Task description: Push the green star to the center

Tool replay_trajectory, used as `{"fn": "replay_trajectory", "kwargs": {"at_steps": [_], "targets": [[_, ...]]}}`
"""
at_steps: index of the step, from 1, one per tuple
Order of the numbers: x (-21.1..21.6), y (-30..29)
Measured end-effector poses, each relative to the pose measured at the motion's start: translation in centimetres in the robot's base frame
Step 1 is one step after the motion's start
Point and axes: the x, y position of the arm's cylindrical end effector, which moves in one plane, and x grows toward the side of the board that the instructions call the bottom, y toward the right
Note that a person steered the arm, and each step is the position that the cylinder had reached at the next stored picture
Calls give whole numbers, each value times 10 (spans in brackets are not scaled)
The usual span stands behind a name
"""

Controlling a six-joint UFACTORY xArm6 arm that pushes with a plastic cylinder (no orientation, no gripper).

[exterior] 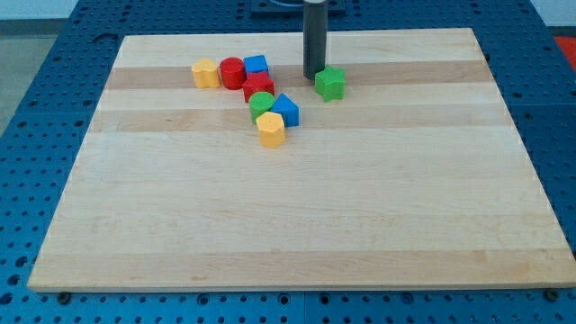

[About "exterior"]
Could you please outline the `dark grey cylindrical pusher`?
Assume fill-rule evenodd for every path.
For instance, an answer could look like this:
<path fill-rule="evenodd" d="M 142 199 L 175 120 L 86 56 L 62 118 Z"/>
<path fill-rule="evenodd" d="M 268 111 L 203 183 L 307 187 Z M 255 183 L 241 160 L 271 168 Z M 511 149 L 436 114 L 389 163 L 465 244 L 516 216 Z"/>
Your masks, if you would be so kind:
<path fill-rule="evenodd" d="M 327 47 L 328 1 L 303 1 L 303 75 L 313 80 L 324 69 Z"/>

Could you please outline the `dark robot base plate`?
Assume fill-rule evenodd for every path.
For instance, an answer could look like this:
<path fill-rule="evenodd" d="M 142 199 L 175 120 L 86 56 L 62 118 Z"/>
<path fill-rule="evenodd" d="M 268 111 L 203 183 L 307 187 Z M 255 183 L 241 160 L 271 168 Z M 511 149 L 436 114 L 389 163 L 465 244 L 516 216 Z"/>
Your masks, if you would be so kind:
<path fill-rule="evenodd" d="M 303 11 L 303 0 L 249 0 L 248 7 L 253 17 L 270 17 L 274 15 L 300 15 Z M 344 14 L 347 10 L 346 0 L 328 0 L 330 14 Z"/>

